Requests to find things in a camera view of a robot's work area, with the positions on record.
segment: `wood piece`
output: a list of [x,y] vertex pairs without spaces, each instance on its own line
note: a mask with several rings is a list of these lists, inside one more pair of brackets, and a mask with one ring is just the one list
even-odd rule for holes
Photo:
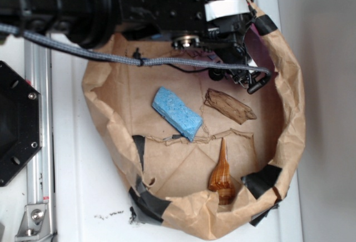
[[257,116],[252,111],[252,108],[241,103],[227,93],[217,90],[208,89],[205,95],[204,104],[218,110],[226,117],[236,121],[238,124],[243,124],[247,120],[255,120]]

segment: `brown paper bag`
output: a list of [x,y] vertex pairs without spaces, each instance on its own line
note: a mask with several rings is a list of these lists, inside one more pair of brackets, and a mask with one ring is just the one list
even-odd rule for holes
[[[263,12],[252,5],[263,23]],[[303,79],[280,31],[258,31],[261,37],[253,31],[246,35],[250,54],[259,66],[274,70],[275,76],[253,95],[230,80],[212,81],[206,72],[88,64],[83,78],[87,104],[139,220],[211,240],[252,221],[286,197],[305,143]],[[196,57],[173,51],[170,43],[127,42],[120,34],[101,52],[132,56],[137,47],[147,58]],[[175,137],[178,132],[151,107],[161,86],[203,118],[193,142]],[[208,88],[248,105],[258,119],[239,125],[205,106]],[[237,192],[233,203],[224,206],[218,205],[217,193],[207,189],[222,137]]]

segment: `gray wall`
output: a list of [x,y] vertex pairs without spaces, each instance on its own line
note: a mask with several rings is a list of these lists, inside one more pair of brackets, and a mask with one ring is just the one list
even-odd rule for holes
[[356,0],[278,1],[305,83],[304,241],[355,241]]

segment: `black hexagonal plate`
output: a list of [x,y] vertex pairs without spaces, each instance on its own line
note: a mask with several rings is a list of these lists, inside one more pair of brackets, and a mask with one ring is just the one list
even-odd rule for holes
[[0,187],[40,150],[40,94],[0,61]]

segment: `blue sponge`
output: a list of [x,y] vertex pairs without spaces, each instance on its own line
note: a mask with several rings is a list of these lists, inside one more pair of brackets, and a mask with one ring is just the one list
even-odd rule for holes
[[161,87],[155,96],[152,107],[189,141],[193,141],[196,132],[202,125],[202,118],[186,107],[175,93]]

